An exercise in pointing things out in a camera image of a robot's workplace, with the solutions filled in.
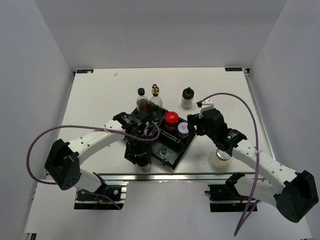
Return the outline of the red-lid sauce jar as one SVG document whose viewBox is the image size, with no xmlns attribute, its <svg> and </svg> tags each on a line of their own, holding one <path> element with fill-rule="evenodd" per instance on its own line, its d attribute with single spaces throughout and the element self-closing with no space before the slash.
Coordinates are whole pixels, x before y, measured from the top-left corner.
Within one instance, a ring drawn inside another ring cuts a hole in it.
<svg viewBox="0 0 320 240">
<path fill-rule="evenodd" d="M 165 129 L 169 132 L 174 132 L 177 129 L 179 115 L 174 111 L 168 111 L 164 115 Z"/>
</svg>

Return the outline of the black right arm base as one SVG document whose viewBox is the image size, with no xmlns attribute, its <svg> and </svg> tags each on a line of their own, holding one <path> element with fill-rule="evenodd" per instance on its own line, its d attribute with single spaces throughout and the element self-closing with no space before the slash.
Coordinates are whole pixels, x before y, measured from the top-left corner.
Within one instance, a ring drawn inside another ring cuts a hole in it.
<svg viewBox="0 0 320 240">
<path fill-rule="evenodd" d="M 241 213 L 245 209 L 249 195 L 240 195 L 233 183 L 240 177 L 253 177 L 252 173 L 211 173 L 205 174 L 207 189 L 204 194 L 209 198 L 209 208 L 211 213 Z"/>
</svg>

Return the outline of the aluminium table rail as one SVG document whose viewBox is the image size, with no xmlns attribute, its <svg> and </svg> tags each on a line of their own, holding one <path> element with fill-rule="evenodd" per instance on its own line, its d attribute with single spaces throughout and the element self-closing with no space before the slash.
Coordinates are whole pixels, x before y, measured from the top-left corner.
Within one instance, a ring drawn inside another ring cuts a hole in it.
<svg viewBox="0 0 320 240">
<path fill-rule="evenodd" d="M 225 172 L 225 173 L 108 173 L 108 174 L 97 174 L 97 173 L 89 173 L 90 175 L 99 175 L 104 181 L 124 181 L 124 182 L 132 182 L 132 181 L 222 181 L 227 180 L 232 176 L 233 172 Z"/>
<path fill-rule="evenodd" d="M 260 128 L 261 128 L 261 132 L 262 132 L 262 135 L 263 135 L 263 139 L 264 139 L 267 151 L 268 151 L 268 153 L 270 154 L 271 157 L 276 159 L 273 146 L 272 146 L 272 144 L 270 142 L 270 138 L 268 136 L 268 132 L 266 130 L 266 126 L 265 126 L 264 120 L 263 120 L 262 115 L 261 115 L 261 110 L 260 110 L 260 108 L 258 106 L 258 102 L 257 102 L 258 98 L 257 98 L 257 96 L 256 96 L 256 94 L 254 92 L 254 88 L 253 88 L 253 85 L 252 85 L 252 80 L 251 80 L 251 76 L 250 76 L 250 69 L 249 68 L 245 68 L 243 70 L 243 73 L 244 73 L 244 77 L 245 77 L 245 80 L 246 80 L 246 83 L 247 83 L 247 86 L 248 86 L 248 90 L 249 90 L 249 93 L 250 93 L 250 96 L 251 96 L 251 99 L 252 99 L 252 102 L 253 102 L 253 105 L 254 105 L 254 109 L 255 109 L 255 112 L 256 112 L 256 115 L 257 115 L 257 118 L 258 118 L 258 122 L 259 122 L 259 125 L 260 125 Z"/>
</svg>

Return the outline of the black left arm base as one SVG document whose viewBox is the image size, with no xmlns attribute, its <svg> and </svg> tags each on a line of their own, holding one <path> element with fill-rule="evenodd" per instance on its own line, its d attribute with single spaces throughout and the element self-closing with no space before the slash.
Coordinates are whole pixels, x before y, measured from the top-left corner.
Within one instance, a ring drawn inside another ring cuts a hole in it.
<svg viewBox="0 0 320 240">
<path fill-rule="evenodd" d="M 121 210 L 124 206 L 127 193 L 127 185 L 124 183 L 108 183 L 101 193 L 87 193 L 78 189 L 75 194 L 75 210 Z"/>
</svg>

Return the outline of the white shaker black cap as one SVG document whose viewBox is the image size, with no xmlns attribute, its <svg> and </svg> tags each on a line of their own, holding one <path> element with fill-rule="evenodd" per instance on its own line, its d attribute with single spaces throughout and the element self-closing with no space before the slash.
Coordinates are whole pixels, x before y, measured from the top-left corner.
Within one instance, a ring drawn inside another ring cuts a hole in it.
<svg viewBox="0 0 320 240">
<path fill-rule="evenodd" d="M 182 91 L 180 104 L 182 108 L 190 109 L 192 107 L 194 94 L 194 90 L 191 87 L 187 87 Z"/>
</svg>

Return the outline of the red-label black-cap bottle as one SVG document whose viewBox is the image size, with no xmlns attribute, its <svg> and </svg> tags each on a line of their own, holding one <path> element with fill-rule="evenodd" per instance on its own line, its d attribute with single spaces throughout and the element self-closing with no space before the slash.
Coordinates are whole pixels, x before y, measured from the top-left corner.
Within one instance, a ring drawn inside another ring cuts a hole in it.
<svg viewBox="0 0 320 240">
<path fill-rule="evenodd" d="M 138 112 L 149 113 L 149 99 L 145 95 L 145 89 L 140 87 L 137 90 L 138 98 L 136 100 L 136 109 Z"/>
</svg>

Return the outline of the clear glass oil bottle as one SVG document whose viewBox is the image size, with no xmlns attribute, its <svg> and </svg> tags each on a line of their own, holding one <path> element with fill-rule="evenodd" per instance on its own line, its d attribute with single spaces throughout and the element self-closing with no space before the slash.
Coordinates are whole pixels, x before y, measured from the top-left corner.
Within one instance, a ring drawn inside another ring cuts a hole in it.
<svg viewBox="0 0 320 240">
<path fill-rule="evenodd" d="M 163 101 L 160 97 L 160 89 L 156 84 L 152 85 L 151 98 L 149 100 L 150 114 L 153 122 L 159 122 L 163 117 Z"/>
</svg>

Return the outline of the black-cap pepper grinder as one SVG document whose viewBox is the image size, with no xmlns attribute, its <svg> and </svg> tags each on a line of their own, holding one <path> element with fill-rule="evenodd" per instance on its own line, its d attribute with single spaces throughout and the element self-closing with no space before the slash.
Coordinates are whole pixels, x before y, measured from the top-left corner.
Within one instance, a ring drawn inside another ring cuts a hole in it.
<svg viewBox="0 0 320 240">
<path fill-rule="evenodd" d="M 137 165 L 143 173 L 149 173 L 152 169 L 152 165 L 148 162 L 138 162 Z"/>
</svg>

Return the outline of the grey-lid spice jar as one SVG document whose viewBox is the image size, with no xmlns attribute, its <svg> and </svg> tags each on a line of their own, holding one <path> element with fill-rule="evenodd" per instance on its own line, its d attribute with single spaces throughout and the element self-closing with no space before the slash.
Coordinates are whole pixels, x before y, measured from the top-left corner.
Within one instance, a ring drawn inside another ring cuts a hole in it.
<svg viewBox="0 0 320 240">
<path fill-rule="evenodd" d="M 179 139 L 186 139 L 189 136 L 189 129 L 187 122 L 180 122 L 177 126 L 177 134 Z"/>
</svg>

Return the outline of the aluminium right table rail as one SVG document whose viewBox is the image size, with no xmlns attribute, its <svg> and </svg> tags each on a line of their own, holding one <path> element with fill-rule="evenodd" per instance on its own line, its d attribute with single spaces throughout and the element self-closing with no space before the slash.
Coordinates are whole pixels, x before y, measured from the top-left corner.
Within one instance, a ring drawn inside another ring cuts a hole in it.
<svg viewBox="0 0 320 240">
<path fill-rule="evenodd" d="M 249 68 L 245 68 L 243 70 L 243 73 L 244 73 L 244 77 L 245 77 L 245 80 L 246 80 L 246 83 L 247 83 L 247 86 L 248 86 L 248 90 L 249 90 L 249 93 L 250 93 L 250 96 L 251 96 L 251 99 L 252 99 L 252 102 L 253 102 L 253 105 L 254 105 L 254 109 L 255 109 L 255 112 L 256 112 L 256 115 L 257 115 L 257 118 L 258 118 L 258 122 L 259 122 L 259 125 L 260 125 L 260 128 L 261 128 L 261 132 L 262 132 L 262 135 L 263 135 L 263 139 L 264 139 L 267 151 L 268 151 L 268 153 L 270 154 L 271 157 L 276 159 L 273 146 L 272 146 L 272 144 L 270 142 L 270 138 L 268 136 L 268 132 L 266 130 L 266 126 L 265 126 L 264 120 L 263 120 L 262 115 L 261 115 L 261 110 L 260 110 L 260 108 L 258 106 L 258 102 L 257 102 L 258 98 L 257 98 L 257 96 L 256 96 L 256 94 L 254 92 L 254 88 L 253 88 L 253 85 L 252 85 L 252 80 L 251 80 L 251 76 L 250 76 L 250 69 Z"/>
</svg>

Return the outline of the blue left table sticker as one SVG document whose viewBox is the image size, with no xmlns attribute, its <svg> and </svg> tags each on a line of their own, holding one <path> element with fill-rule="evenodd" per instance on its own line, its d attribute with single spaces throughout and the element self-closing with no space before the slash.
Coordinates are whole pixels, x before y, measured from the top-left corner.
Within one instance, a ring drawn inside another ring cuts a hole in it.
<svg viewBox="0 0 320 240">
<path fill-rule="evenodd" d="M 76 74 L 92 74 L 94 72 L 93 69 L 78 69 Z"/>
</svg>

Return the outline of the round clear glass jar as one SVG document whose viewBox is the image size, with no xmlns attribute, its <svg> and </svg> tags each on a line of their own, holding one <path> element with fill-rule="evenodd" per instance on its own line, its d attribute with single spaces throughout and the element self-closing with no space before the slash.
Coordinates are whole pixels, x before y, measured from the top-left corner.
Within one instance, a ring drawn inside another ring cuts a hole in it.
<svg viewBox="0 0 320 240">
<path fill-rule="evenodd" d="M 216 149 L 210 153 L 208 162 L 216 169 L 226 169 L 231 164 L 231 156 L 224 151 Z"/>
</svg>

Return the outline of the black four-compartment tray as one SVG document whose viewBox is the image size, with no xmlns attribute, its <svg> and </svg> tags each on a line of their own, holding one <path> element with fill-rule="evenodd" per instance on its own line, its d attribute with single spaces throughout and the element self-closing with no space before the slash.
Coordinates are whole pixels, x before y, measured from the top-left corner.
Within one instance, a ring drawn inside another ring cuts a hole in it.
<svg viewBox="0 0 320 240">
<path fill-rule="evenodd" d="M 138 110 L 135 108 L 130 114 L 135 114 L 137 112 Z M 170 111 L 162 108 L 162 119 L 159 122 L 154 122 L 152 120 L 149 104 L 148 114 L 151 120 L 151 124 L 148 128 L 149 138 L 142 139 L 129 135 L 129 137 L 133 137 L 136 140 L 148 143 L 147 155 L 140 155 L 138 163 L 148 162 L 152 164 L 152 157 L 154 157 L 161 161 L 164 166 L 167 165 L 174 170 L 195 137 L 195 132 L 189 132 L 187 138 L 179 139 L 177 129 L 173 132 L 167 131 L 165 128 L 165 114 L 167 112 Z M 178 124 L 181 122 L 188 123 L 185 119 L 179 117 Z"/>
</svg>

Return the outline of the blue right table sticker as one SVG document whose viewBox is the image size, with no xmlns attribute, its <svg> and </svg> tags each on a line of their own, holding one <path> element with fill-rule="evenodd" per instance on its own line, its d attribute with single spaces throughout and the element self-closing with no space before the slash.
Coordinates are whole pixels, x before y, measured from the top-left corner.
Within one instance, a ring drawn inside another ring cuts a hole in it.
<svg viewBox="0 0 320 240">
<path fill-rule="evenodd" d="M 243 69 L 241 67 L 225 67 L 226 72 L 242 72 Z"/>
</svg>

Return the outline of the aluminium front table rail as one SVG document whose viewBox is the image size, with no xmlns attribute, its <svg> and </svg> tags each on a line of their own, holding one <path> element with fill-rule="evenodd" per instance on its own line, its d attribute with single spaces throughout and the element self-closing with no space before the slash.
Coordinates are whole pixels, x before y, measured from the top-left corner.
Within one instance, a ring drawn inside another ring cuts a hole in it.
<svg viewBox="0 0 320 240">
<path fill-rule="evenodd" d="M 124 182 L 132 182 L 132 181 L 222 181 L 227 180 L 232 176 L 233 172 L 225 172 L 225 173 L 108 173 L 108 174 L 97 174 L 97 173 L 89 173 L 90 175 L 99 175 L 104 181 L 124 181 Z"/>
</svg>

